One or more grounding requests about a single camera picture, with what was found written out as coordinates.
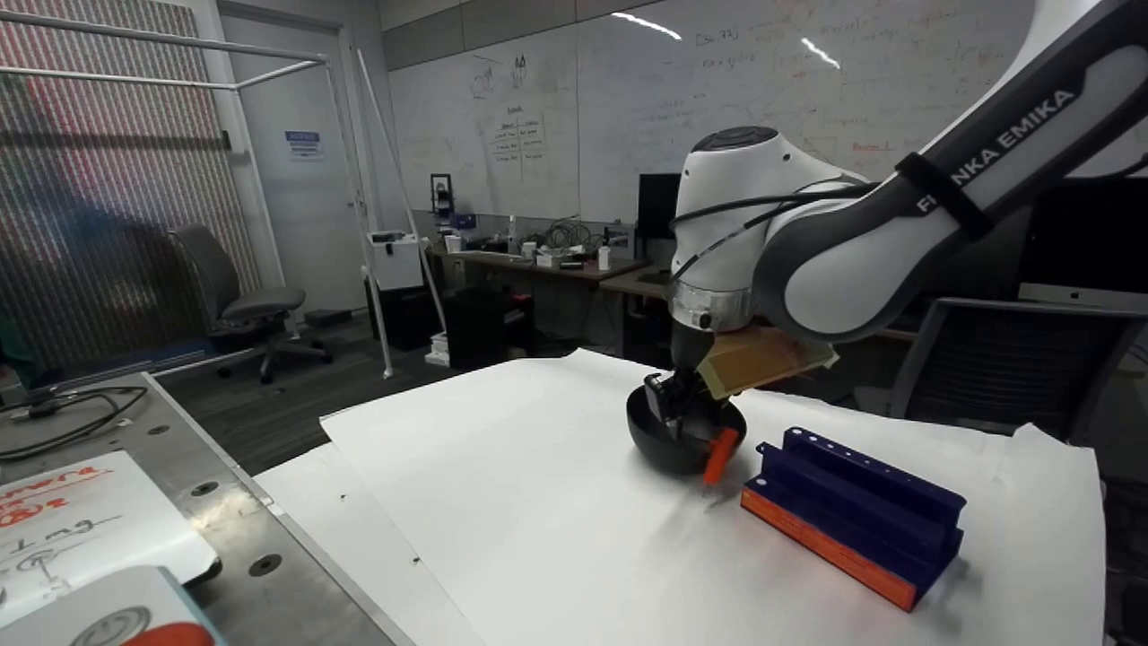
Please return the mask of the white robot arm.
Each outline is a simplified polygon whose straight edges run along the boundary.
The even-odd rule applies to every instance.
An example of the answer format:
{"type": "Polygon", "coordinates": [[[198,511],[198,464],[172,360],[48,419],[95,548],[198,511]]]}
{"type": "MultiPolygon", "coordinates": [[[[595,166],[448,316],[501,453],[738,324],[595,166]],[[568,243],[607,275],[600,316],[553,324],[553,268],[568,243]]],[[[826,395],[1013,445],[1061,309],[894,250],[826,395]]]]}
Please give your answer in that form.
{"type": "Polygon", "coordinates": [[[1143,117],[1148,0],[1093,0],[888,177],[866,178],[772,127],[693,144],[671,256],[671,372],[637,402],[675,437],[726,395],[703,356],[768,324],[787,346],[881,331],[927,272],[1143,117]]]}

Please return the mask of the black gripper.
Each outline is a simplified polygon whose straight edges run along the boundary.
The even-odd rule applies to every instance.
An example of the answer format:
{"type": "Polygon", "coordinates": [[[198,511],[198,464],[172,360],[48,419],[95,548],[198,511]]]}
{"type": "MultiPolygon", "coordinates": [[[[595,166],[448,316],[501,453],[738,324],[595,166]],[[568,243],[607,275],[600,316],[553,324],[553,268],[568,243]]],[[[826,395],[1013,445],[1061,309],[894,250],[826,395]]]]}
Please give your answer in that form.
{"type": "Polygon", "coordinates": [[[671,328],[671,368],[641,380],[644,406],[663,433],[714,432],[714,398],[699,377],[699,364],[711,348],[711,335],[680,324],[671,328]]]}

